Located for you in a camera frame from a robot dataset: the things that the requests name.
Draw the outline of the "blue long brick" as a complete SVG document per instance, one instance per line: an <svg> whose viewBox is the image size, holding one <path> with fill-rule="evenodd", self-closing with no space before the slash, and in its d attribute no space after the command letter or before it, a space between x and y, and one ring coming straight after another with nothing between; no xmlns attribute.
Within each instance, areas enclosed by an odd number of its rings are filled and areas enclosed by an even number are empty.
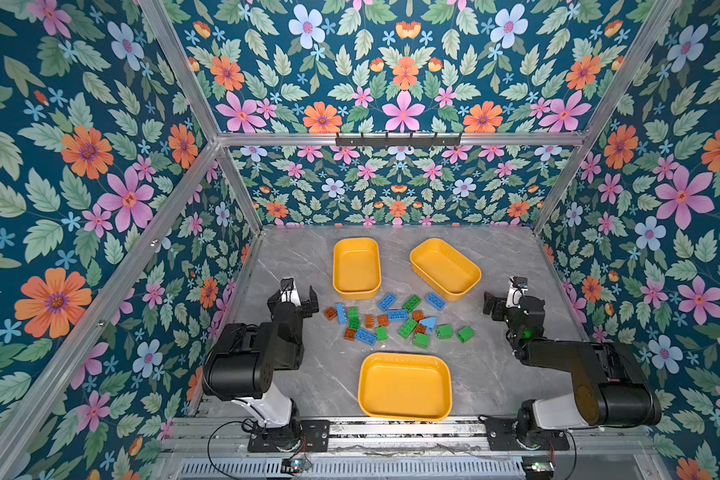
<svg viewBox="0 0 720 480"><path fill-rule="evenodd" d="M381 311L386 312L393 307L396 300L397 296L395 294L388 293L378 302L377 306Z"/></svg>
<svg viewBox="0 0 720 480"><path fill-rule="evenodd" d="M355 340L369 346L374 346L377 343L378 338L376 334L368 330L358 329L355 333Z"/></svg>
<svg viewBox="0 0 720 480"><path fill-rule="evenodd" d="M392 309L387 312L390 323L406 322L409 319L409 312L405 309Z"/></svg>

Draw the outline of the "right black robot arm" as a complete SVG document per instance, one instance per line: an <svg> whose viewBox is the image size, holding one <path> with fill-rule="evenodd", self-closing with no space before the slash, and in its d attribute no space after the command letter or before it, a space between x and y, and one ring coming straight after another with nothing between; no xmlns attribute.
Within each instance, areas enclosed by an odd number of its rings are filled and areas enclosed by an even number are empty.
<svg viewBox="0 0 720 480"><path fill-rule="evenodd" d="M630 349L620 342L548 338L545 301L527 293L525 277L512 277L504 297L485 292L483 313L504 324L521 364L564 372L571 380L569 394L526 400L513 420L483 416L491 446L564 451L571 446L569 431L660 423L658 397Z"/></svg>

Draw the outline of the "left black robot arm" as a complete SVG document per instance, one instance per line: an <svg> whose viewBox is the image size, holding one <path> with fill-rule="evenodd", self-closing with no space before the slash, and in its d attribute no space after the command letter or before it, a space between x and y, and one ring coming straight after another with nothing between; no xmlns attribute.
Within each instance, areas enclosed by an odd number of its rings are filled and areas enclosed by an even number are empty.
<svg viewBox="0 0 720 480"><path fill-rule="evenodd" d="M301 367L304 321L319 311L319 299L313 288L301 297L295 280L285 278L267 308L270 318L258 325L224 326L206 359L201 387L242 407L259 427L278 429L294 423L297 407L277 388L274 374Z"/></svg>

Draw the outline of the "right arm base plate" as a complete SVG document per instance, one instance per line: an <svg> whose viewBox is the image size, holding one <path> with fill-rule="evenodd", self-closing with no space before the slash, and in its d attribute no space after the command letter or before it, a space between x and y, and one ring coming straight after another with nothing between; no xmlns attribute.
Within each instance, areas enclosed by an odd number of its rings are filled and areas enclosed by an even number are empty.
<svg viewBox="0 0 720 480"><path fill-rule="evenodd" d="M569 451L571 444L562 430L538 429L531 421L480 415L491 451Z"/></svg>

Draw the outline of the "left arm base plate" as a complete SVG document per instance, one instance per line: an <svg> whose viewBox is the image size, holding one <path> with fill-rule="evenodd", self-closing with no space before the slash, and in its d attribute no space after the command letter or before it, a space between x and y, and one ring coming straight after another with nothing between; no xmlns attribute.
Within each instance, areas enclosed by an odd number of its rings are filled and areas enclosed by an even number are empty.
<svg viewBox="0 0 720 480"><path fill-rule="evenodd" d="M277 428L259 428L250 434L249 453L326 452L331 423L328 420L296 420Z"/></svg>

